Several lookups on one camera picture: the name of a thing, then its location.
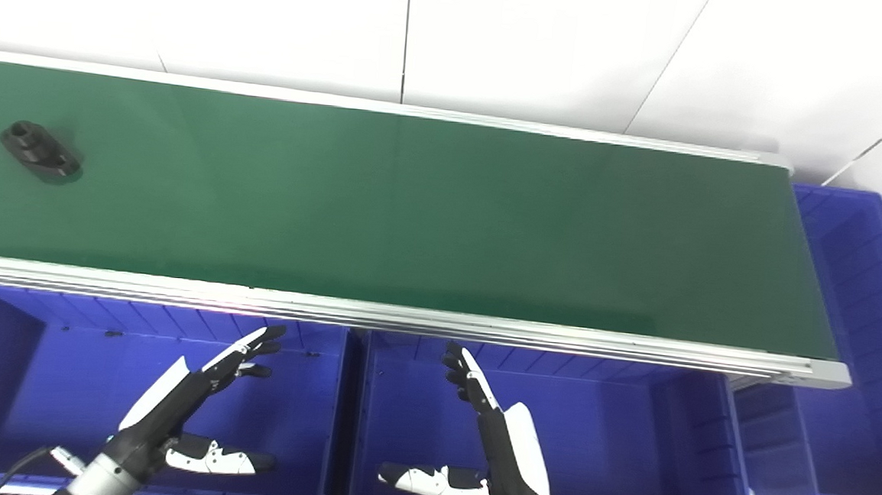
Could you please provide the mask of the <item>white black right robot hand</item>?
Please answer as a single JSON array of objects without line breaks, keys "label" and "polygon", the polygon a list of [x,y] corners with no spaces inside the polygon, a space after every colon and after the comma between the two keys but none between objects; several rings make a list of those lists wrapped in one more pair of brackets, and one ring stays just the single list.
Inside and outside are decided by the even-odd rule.
[{"label": "white black right robot hand", "polygon": [[451,340],[441,357],[445,377],[457,396],[475,410],[488,473],[465,467],[403,465],[386,461],[378,468],[382,484],[415,495],[551,495],[546,461],[529,407],[502,408],[485,372],[470,351]]}]

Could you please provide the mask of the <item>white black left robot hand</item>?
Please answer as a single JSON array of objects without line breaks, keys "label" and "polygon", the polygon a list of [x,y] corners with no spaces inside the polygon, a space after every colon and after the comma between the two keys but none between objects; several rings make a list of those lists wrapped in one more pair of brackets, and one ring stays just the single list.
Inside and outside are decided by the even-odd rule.
[{"label": "white black left robot hand", "polygon": [[185,423],[212,395],[221,393],[237,378],[270,377],[269,367],[255,357],[281,349],[282,325],[254,330],[221,350],[198,370],[179,357],[128,411],[118,431],[103,445],[100,459],[115,474],[126,474],[147,483],[162,468],[205,475],[255,476],[272,471],[274,455],[241,451],[211,437],[184,430]]}]

